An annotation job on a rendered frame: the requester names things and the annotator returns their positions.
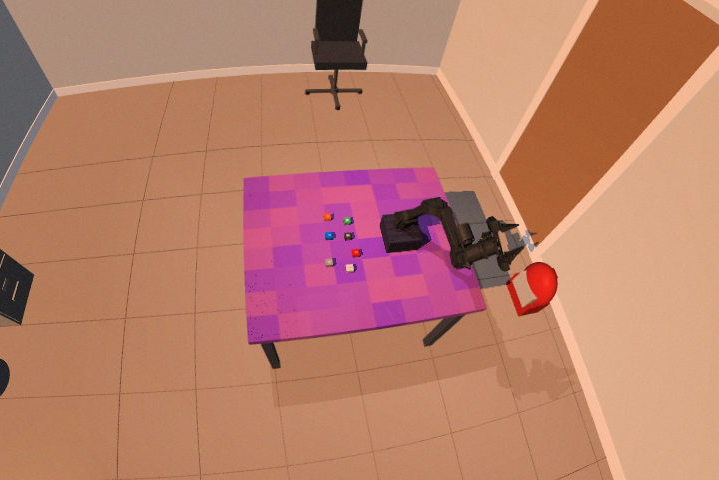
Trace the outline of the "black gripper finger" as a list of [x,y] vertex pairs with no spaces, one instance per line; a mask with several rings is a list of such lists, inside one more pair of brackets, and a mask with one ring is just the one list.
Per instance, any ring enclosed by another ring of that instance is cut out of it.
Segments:
[[499,228],[500,228],[500,231],[501,231],[501,232],[505,232],[505,231],[507,232],[507,231],[509,231],[509,230],[511,230],[511,229],[514,229],[514,228],[518,227],[518,226],[520,226],[520,225],[519,225],[519,224],[503,224],[503,223],[499,223]]
[[511,262],[515,259],[515,257],[516,257],[524,248],[525,248],[525,247],[523,246],[523,247],[517,247],[517,248],[515,248],[515,249],[512,249],[511,251],[504,251],[504,254],[505,254],[505,255],[507,256],[507,258],[509,259],[509,263],[510,263],[510,264],[511,264]]

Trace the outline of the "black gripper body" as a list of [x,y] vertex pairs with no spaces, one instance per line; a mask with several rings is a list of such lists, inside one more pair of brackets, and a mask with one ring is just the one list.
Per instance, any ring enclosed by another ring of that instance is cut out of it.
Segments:
[[489,237],[489,239],[486,239],[484,241],[478,241],[477,243],[482,259],[489,259],[489,256],[497,254],[498,267],[500,267],[502,271],[508,271],[510,270],[510,263],[507,256],[504,255],[503,249],[500,244],[498,233],[500,231],[499,222],[494,216],[491,216],[487,218],[486,223],[488,229],[493,233],[493,236]]

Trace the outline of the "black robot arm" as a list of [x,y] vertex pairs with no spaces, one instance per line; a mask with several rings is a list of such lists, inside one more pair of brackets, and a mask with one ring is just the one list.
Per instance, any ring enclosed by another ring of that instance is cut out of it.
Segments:
[[473,262],[482,259],[477,243],[472,245],[475,238],[470,225],[462,223],[456,226],[452,208],[440,197],[423,200],[421,205],[412,209],[394,212],[393,225],[397,232],[409,230],[409,224],[418,221],[418,216],[423,214],[440,219],[451,248],[451,263],[456,269],[465,267],[470,270]]

